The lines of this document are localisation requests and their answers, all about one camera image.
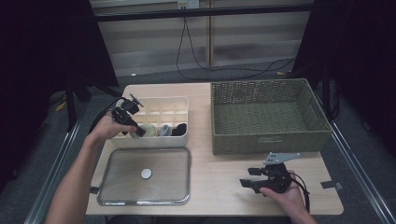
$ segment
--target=electrical outlet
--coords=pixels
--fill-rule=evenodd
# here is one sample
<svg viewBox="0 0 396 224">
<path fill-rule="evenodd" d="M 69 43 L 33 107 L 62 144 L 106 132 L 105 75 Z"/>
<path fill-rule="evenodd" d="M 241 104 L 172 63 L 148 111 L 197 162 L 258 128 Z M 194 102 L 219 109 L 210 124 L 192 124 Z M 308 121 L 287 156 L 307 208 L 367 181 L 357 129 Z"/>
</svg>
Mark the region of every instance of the electrical outlet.
<svg viewBox="0 0 396 224">
<path fill-rule="evenodd" d="M 199 8 L 199 0 L 189 0 L 188 8 Z"/>
<path fill-rule="evenodd" d="M 199 0 L 178 0 L 177 8 L 178 9 L 199 8 Z"/>
<path fill-rule="evenodd" d="M 189 1 L 188 0 L 178 0 L 177 1 L 177 8 L 178 9 L 187 9 L 187 8 L 189 8 Z"/>
</svg>

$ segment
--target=wire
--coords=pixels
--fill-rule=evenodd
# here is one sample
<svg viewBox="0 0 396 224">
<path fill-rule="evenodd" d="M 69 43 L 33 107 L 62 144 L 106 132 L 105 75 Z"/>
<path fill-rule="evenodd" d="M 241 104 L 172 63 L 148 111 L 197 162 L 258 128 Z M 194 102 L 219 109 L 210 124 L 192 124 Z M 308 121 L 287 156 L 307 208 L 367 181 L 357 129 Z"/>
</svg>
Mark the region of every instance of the wire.
<svg viewBox="0 0 396 224">
<path fill-rule="evenodd" d="M 125 97 L 119 97 L 116 100 L 114 100 L 110 105 L 108 105 L 105 109 L 103 109 L 95 118 L 95 120 L 93 121 L 91 128 L 89 130 L 89 133 L 91 133 L 93 131 L 93 129 L 95 128 L 96 124 L 99 122 L 99 120 L 109 111 L 109 108 L 114 105 L 118 100 L 126 100 Z"/>
<path fill-rule="evenodd" d="M 197 60 L 197 58 L 196 58 L 196 56 L 195 56 L 195 52 L 194 52 L 194 48 L 193 48 L 193 44 L 192 44 L 192 40 L 191 40 L 191 35 L 190 35 L 189 25 L 187 24 L 186 18 L 184 18 L 183 32 L 181 33 L 180 43 L 179 43 L 178 50 L 177 50 L 177 62 L 176 62 L 176 66 L 177 66 L 177 71 L 180 73 L 180 75 L 181 75 L 182 77 L 186 78 L 186 79 L 200 80 L 200 81 L 212 80 L 212 79 L 205 79 L 205 78 L 186 77 L 186 76 L 184 76 L 183 73 L 180 71 L 180 69 L 179 69 L 179 67 L 178 67 L 178 60 L 179 60 L 179 56 L 180 56 L 181 45 L 182 45 L 182 43 L 183 43 L 183 36 L 184 36 L 184 33 L 185 33 L 186 30 L 187 30 L 187 34 L 188 34 L 188 37 L 189 37 L 189 40 L 190 40 L 190 47 L 191 47 L 192 56 L 193 56 L 195 62 L 196 62 L 202 69 L 205 69 L 206 71 L 210 71 L 210 72 L 227 71 L 227 70 L 235 70 L 235 71 L 240 70 L 240 71 L 258 72 L 258 73 L 256 73 L 256 74 L 249 75 L 249 76 L 246 76 L 246 77 L 234 78 L 233 80 L 255 77 L 255 76 L 261 75 L 261 74 L 263 74 L 263 73 L 265 73 L 265 72 L 271 72 L 271 71 L 276 71 L 276 70 L 282 69 L 282 68 L 286 67 L 289 63 L 291 63 L 292 61 L 294 61 L 294 59 L 296 58 L 296 57 L 294 57 L 294 58 L 292 58 L 292 59 L 280 59 L 280 60 L 273 61 L 273 62 L 271 62 L 271 63 L 267 66 L 267 68 L 265 68 L 264 70 L 250 69 L 250 68 L 218 68 L 218 69 L 205 68 L 205 67 L 201 66 L 201 64 L 198 62 L 198 60 Z M 286 64 L 282 65 L 281 67 L 274 68 L 274 69 L 270 69 L 271 66 L 272 66 L 274 63 L 281 62 L 281 61 L 288 61 L 288 62 L 287 62 Z"/>
<path fill-rule="evenodd" d="M 294 173 L 289 173 L 289 174 L 290 174 L 290 175 L 295 175 L 295 176 L 297 176 L 297 177 L 303 182 L 303 184 L 301 184 L 301 183 L 298 182 L 296 179 L 294 179 L 294 178 L 291 179 L 291 181 L 293 181 L 294 183 L 296 183 L 296 184 L 303 190 L 304 200 L 305 200 L 305 208 L 306 208 L 306 211 L 308 211 L 308 213 L 309 213 L 309 211 L 310 211 L 309 192 L 308 192 L 308 190 L 306 189 L 306 184 L 305 184 L 305 182 L 303 181 L 303 179 L 302 179 L 299 175 L 294 174 Z"/>
</svg>

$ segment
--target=green wicker basket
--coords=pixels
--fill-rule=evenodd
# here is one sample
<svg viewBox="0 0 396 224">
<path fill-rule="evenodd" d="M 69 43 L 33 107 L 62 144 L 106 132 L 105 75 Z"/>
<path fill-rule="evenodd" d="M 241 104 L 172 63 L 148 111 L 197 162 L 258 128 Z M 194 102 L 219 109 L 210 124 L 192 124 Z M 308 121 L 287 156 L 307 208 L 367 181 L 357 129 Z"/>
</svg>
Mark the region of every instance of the green wicker basket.
<svg viewBox="0 0 396 224">
<path fill-rule="evenodd" d="M 211 83 L 213 154 L 320 151 L 332 135 L 306 79 Z"/>
</svg>

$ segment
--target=wooden table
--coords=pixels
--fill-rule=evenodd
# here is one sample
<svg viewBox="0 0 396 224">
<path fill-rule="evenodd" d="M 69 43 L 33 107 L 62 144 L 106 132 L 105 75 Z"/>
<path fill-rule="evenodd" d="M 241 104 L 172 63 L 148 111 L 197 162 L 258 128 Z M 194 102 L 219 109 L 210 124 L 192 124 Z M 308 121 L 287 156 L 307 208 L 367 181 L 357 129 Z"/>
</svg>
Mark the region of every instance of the wooden table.
<svg viewBox="0 0 396 224">
<path fill-rule="evenodd" d="M 279 205 L 269 198 L 244 189 L 240 178 L 248 177 L 249 167 L 263 167 L 267 155 L 214 156 L 212 154 L 210 83 L 131 85 L 138 98 L 186 96 L 189 98 L 188 144 L 191 151 L 191 194 L 179 206 L 101 206 L 91 194 L 87 215 L 148 216 L 284 216 Z M 96 167 L 92 186 L 99 187 L 109 154 L 117 147 L 106 141 Z M 288 169 L 300 175 L 310 192 L 312 215 L 340 215 L 344 207 L 335 189 L 323 189 L 321 182 L 331 180 L 319 152 L 302 153 L 286 161 Z"/>
</svg>

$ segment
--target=container lid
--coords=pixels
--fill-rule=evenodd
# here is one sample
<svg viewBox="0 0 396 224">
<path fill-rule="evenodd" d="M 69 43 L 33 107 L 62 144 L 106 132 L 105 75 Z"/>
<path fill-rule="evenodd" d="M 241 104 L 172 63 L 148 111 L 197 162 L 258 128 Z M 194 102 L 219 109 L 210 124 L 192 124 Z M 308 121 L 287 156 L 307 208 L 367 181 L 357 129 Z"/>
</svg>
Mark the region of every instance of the container lid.
<svg viewBox="0 0 396 224">
<path fill-rule="evenodd" d="M 101 205 L 177 205 L 190 195 L 187 148 L 114 150 L 97 196 Z"/>
</svg>

